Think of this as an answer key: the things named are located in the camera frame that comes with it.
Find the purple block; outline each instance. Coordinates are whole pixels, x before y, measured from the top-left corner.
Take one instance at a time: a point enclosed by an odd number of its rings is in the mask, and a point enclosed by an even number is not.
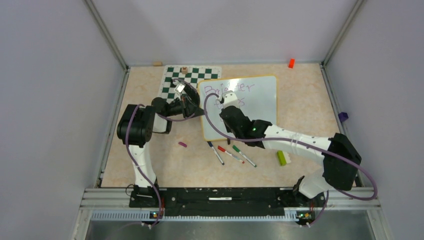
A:
[[[338,119],[340,119],[340,122],[343,123],[349,118],[348,114],[346,112],[341,112],[338,114]]]

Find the gray floor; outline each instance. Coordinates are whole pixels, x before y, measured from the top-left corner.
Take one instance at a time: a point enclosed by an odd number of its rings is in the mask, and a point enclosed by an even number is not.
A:
[[[86,240],[374,240],[365,211],[327,211],[311,228],[289,222],[161,222],[149,230],[129,222],[92,221]]]

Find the red object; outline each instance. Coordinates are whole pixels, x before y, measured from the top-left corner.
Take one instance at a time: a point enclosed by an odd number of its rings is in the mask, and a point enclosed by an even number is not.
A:
[[[187,148],[187,144],[185,144],[184,142],[180,141],[178,142],[179,145],[183,146],[184,148]]]
[[[218,149],[225,153],[225,149],[222,146],[218,146]]]
[[[294,58],[292,58],[292,59],[290,59],[290,63],[288,64],[288,67],[289,67],[290,69],[292,69],[294,66],[295,66],[295,59],[294,59]]]

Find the chessboard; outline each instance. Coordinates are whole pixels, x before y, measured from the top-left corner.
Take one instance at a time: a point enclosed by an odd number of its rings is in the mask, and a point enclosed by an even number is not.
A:
[[[182,67],[188,68],[187,74],[182,73]],[[166,65],[157,96],[166,99],[166,102],[170,103],[176,98],[173,79],[184,79],[185,82],[197,88],[198,83],[203,80],[220,79],[221,73],[222,68],[219,66]]]

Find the white wall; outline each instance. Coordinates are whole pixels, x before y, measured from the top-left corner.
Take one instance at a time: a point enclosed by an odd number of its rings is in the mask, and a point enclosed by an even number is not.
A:
[[[69,239],[123,71],[82,0],[0,1],[0,239]]]
[[[129,65],[322,61],[356,0],[94,0]]]
[[[423,239],[424,1],[368,1],[328,66],[395,239]]]

